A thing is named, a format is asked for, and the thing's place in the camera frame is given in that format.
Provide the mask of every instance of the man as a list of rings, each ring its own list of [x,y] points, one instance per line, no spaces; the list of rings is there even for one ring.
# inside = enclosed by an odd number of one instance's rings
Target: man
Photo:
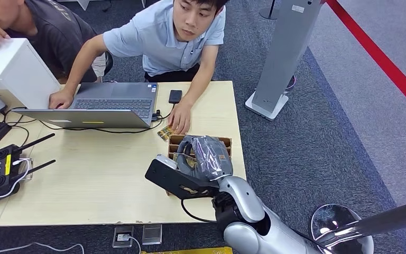
[[[95,35],[85,21],[52,0],[0,0],[0,43],[27,38],[60,82],[67,80],[81,46]],[[104,70],[102,55],[81,81],[95,82]]]
[[[67,108],[93,59],[109,50],[118,57],[143,55],[150,82],[192,81],[172,110],[175,133],[189,131],[191,109],[211,81],[223,44],[228,0],[161,0],[137,13],[126,25],[87,41],[78,53],[63,90],[52,94],[50,108]]]

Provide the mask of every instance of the shirt pocket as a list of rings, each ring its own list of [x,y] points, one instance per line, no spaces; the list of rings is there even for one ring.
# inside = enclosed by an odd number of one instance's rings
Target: shirt pocket
[[[201,52],[203,51],[203,46],[201,48],[196,48],[192,50],[189,56],[188,68],[192,68],[194,65],[200,63]]]

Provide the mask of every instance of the robotic arm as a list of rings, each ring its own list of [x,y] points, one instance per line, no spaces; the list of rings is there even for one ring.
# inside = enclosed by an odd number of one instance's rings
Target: robotic arm
[[[194,167],[186,160],[192,149]],[[180,199],[212,197],[217,227],[241,254],[320,253],[282,223],[246,180],[233,176],[226,147],[217,138],[185,136],[177,162],[158,155],[145,177]]]

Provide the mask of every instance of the light blue shirt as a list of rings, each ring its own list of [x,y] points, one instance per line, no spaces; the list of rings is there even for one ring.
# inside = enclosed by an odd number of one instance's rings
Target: light blue shirt
[[[137,13],[128,24],[103,34],[104,43],[117,57],[143,55],[142,65],[151,76],[188,70],[200,63],[203,46],[223,44],[226,7],[211,26],[189,42],[179,42],[173,32],[173,0],[161,0]]]

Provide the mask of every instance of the yellow box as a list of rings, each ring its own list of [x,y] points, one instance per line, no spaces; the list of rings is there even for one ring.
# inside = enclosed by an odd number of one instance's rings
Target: yellow box
[[[222,248],[209,248],[209,249],[195,249],[195,250],[174,250],[166,252],[147,253],[145,251],[142,254],[233,254],[233,250],[230,247]]]

